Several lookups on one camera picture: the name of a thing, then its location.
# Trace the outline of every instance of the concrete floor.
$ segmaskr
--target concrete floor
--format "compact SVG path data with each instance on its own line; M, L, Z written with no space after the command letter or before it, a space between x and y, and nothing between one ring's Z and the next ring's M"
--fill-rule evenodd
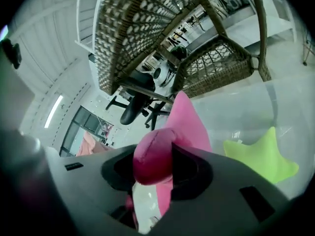
M207 128L214 153L224 154L223 141L242 140L252 144L273 125L274 109L267 87L274 87L278 108L276 133L281 154L299 164L299 172L276 186L289 198L299 195L307 186L314 172L315 112L314 80L315 58L310 55L308 66L302 64L303 28L296 22L297 41L292 33L284 32L268 38L266 62L273 81L262 83L255 72L250 78L227 85L192 99L194 107ZM259 43L247 48L259 52ZM141 125L145 118L138 117L130 127L125 145L138 143L149 132ZM157 128L166 117L159 118ZM136 185L134 191L139 231L147 233L152 225L150 217L160 218L155 186Z

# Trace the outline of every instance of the fluorescent light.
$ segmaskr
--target fluorescent light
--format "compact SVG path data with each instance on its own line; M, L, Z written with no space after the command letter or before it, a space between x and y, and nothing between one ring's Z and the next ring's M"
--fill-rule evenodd
M8 26L4 26L3 29L0 31L0 41L5 38L8 32L9 32Z
M51 121L51 119L52 119L52 117L53 117L55 111L57 110L58 105L60 104L60 102L61 102L62 99L63 99L63 96L60 95L60 96L58 97L58 99L56 100L56 102L55 102L55 104L54 104L52 110L50 111L50 114L49 114L49 116L48 116L48 118L47 118L47 121L46 121L46 123L45 123L44 128L48 128L48 126L49 126L49 124L50 124L50 121Z

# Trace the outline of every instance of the green star-shaped pillow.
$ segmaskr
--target green star-shaped pillow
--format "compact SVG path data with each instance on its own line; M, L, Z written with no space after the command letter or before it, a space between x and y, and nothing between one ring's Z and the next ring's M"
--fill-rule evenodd
M280 154L274 127L253 145L224 141L223 146L227 157L246 164L271 183L292 177L299 170L298 164Z

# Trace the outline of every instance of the pink cloth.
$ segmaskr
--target pink cloth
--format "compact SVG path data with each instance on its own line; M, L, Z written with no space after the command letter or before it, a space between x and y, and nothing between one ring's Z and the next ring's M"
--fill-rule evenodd
M91 155L94 153L105 152L111 149L112 149L111 147L105 146L104 144L97 142L89 132L85 131L83 135L82 144L76 156Z
M212 151L207 130L182 91L177 94L164 127L145 135L133 156L135 179L141 184L157 184L157 201L162 216L168 210L173 189L172 143Z

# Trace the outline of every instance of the wicker chair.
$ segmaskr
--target wicker chair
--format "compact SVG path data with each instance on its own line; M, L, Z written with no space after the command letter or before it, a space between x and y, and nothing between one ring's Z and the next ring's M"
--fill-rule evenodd
M254 0L260 28L258 71L271 79L265 64L266 21L262 0ZM161 43L193 9L202 5L218 36L181 63ZM183 89L189 97L211 91L250 76L252 55L229 39L208 0L102 0L95 38L95 65L100 88L112 95L119 86L167 103L170 98L141 88L129 76L153 51L178 67L173 92Z

